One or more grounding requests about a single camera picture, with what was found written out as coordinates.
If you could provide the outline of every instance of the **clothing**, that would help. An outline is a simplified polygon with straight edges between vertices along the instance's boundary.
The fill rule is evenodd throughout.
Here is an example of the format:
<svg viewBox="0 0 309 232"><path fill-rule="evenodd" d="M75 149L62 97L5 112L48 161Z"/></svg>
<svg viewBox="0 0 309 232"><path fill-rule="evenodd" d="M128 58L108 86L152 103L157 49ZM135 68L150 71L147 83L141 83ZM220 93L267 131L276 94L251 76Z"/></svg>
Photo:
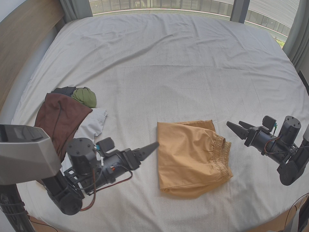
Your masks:
<svg viewBox="0 0 309 232"><path fill-rule="evenodd" d="M66 154L66 142L70 141L80 123L92 112L89 107L69 96L48 93L39 109L34 126L42 128L52 139L61 161Z"/></svg>
<svg viewBox="0 0 309 232"><path fill-rule="evenodd" d="M219 136L212 120L158 122L160 190L197 198L233 174L228 166L231 143Z"/></svg>
<svg viewBox="0 0 309 232"><path fill-rule="evenodd" d="M92 112L88 114L79 125L78 130L75 132L74 138L85 137L89 138L94 143L95 136L99 136L102 133L106 116L107 112L105 109L93 108ZM63 173L70 167L72 167L72 164L68 154L66 154L64 161L62 162L61 172Z"/></svg>
<svg viewBox="0 0 309 232"><path fill-rule="evenodd" d="M92 92L88 87L78 88L74 90L72 98L86 105L87 107L95 108L96 106L95 93Z"/></svg>
<svg viewBox="0 0 309 232"><path fill-rule="evenodd" d="M51 93L63 94L71 97L74 90L76 90L76 87L57 87Z"/></svg>

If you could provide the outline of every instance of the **mattress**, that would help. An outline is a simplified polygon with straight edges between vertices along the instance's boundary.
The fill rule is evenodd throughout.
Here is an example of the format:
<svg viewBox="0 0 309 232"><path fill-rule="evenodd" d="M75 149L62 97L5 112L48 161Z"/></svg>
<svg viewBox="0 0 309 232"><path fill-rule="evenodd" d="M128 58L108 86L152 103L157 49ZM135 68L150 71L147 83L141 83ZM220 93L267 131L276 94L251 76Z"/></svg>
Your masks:
<svg viewBox="0 0 309 232"><path fill-rule="evenodd" d="M245 231L289 209L308 191L309 171L283 186L278 165L244 146L226 122L259 126L265 115L299 119L300 145L309 97L295 68L267 31L190 15L129 14L85 18L58 33L19 102L13 124L34 125L47 92L87 86L106 108L99 141L117 149L156 141L157 122L212 119L232 142L228 182L197 199L159 190L157 152L130 181L98 193L94 206L61 213L37 182L18 184L30 215L65 231ZM128 177L129 173L118 180ZM92 197L83 200L84 206Z"/></svg>

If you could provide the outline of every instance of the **green garment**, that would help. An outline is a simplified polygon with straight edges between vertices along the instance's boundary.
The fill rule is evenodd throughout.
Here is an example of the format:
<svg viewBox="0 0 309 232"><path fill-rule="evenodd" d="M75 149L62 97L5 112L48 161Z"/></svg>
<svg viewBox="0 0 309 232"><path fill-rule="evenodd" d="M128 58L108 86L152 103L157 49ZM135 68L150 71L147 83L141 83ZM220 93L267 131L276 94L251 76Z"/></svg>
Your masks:
<svg viewBox="0 0 309 232"><path fill-rule="evenodd" d="M88 87L78 88L74 90L73 95L71 97L77 100L78 102L86 105L87 107L95 108L96 106L95 93L92 92Z"/></svg>

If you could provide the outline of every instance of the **tan pants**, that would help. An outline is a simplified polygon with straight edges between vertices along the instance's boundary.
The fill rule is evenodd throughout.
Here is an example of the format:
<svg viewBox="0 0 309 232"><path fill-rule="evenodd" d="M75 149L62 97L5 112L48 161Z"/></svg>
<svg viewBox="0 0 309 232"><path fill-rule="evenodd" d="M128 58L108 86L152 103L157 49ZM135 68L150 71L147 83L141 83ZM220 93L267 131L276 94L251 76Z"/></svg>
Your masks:
<svg viewBox="0 0 309 232"><path fill-rule="evenodd" d="M231 143L219 136L212 120L158 122L160 190L196 198L233 174L228 166Z"/></svg>

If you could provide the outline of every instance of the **curtain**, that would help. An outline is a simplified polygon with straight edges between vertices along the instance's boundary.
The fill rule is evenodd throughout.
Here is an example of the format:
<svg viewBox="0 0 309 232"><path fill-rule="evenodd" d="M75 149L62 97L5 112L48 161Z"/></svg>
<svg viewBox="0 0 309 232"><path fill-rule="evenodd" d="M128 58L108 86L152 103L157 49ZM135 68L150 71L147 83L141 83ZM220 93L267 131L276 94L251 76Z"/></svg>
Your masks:
<svg viewBox="0 0 309 232"><path fill-rule="evenodd" d="M65 13L65 23L92 16L89 0L60 0L60 3Z"/></svg>
<svg viewBox="0 0 309 232"><path fill-rule="evenodd" d="M308 67L309 54L309 0L300 0L299 7L290 30L288 39L283 46L297 72Z"/></svg>

